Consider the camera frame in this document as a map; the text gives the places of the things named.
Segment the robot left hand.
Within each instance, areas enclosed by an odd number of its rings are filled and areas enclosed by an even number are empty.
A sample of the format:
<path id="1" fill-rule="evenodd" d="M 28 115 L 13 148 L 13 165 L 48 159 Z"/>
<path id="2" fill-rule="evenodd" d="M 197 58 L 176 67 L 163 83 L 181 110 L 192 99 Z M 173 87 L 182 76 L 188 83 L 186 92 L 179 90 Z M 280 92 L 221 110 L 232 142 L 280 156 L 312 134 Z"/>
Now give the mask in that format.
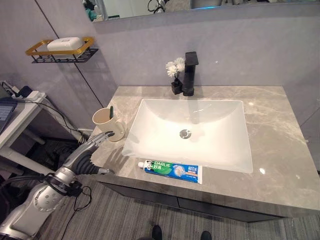
<path id="1" fill-rule="evenodd" d="M 67 157 L 64 164 L 56 171 L 56 174 L 64 173 L 71 178 L 78 175 L 114 175 L 115 172 L 112 169 L 99 167 L 91 160 L 92 154 L 99 148 L 101 143 L 114 135 L 113 131 L 107 131 L 88 139 Z"/>

